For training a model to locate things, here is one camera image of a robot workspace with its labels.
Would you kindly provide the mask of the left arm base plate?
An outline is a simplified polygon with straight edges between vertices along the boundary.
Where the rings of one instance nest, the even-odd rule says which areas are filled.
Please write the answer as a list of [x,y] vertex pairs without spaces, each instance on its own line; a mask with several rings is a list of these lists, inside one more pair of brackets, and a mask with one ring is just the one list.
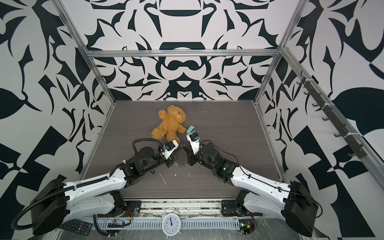
[[141,212],[141,201],[125,201],[126,206],[123,208],[123,211],[121,212],[118,217],[121,218],[132,218],[136,217],[140,214]]

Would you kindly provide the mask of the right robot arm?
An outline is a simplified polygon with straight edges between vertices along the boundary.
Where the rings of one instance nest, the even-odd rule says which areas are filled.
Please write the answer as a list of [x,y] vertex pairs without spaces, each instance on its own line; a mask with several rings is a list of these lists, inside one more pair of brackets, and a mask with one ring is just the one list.
[[212,143],[203,145],[195,141],[183,149],[190,166],[198,163],[210,170],[220,182],[245,191],[240,200],[245,210],[275,216],[298,234],[312,237],[317,212],[323,208],[303,184],[296,181],[281,183],[257,175],[238,161],[222,157]]

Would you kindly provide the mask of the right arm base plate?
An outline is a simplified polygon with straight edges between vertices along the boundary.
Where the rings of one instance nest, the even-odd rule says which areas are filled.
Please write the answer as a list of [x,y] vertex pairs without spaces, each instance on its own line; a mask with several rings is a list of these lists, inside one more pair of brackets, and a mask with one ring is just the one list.
[[224,217],[245,217],[255,215],[245,208],[244,202],[236,200],[222,200],[221,201],[221,214]]

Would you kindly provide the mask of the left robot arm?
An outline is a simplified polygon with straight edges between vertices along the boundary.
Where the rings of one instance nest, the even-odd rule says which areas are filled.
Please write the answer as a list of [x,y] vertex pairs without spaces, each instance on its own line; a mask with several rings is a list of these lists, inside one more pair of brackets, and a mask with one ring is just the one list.
[[15,216],[11,228],[31,228],[34,235],[44,235],[70,220],[93,215],[119,216],[126,207],[120,191],[137,184],[146,173],[154,174],[163,164],[171,167],[180,145],[177,141],[162,145],[158,140],[144,138],[134,140],[132,148],[134,155],[109,173],[76,182],[50,181]]

